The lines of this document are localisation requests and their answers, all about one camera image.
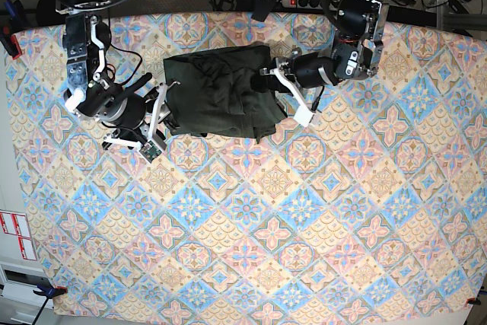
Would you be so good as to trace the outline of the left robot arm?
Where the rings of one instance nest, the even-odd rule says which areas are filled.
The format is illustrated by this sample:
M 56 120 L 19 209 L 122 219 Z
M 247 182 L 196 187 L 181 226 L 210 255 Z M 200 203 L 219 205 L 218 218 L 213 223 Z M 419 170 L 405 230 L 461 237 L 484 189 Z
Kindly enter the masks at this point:
M 392 0 L 319 0 L 326 19 L 336 29 L 332 49 L 306 55 L 296 49 L 276 58 L 251 82 L 258 92 L 291 94 L 298 102 L 294 120 L 304 127 L 315 119 L 327 86 L 364 80 L 377 74 L 384 44 L 385 23 Z

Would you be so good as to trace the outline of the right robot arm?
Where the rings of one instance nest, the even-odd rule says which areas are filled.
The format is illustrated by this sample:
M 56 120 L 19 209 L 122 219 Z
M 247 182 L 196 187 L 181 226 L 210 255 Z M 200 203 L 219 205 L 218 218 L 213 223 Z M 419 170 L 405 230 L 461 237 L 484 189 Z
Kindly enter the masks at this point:
M 110 25 L 101 12 L 116 0 L 55 0 L 56 12 L 65 16 L 62 45 L 67 53 L 65 108 L 80 117 L 95 119 L 110 129 L 103 148 L 124 146 L 148 163 L 167 148 L 158 126 L 170 115 L 166 98 L 170 85 L 162 81 L 145 96 L 137 92 L 153 80 L 150 73 L 137 81 L 116 81 L 107 61 L 113 48 Z

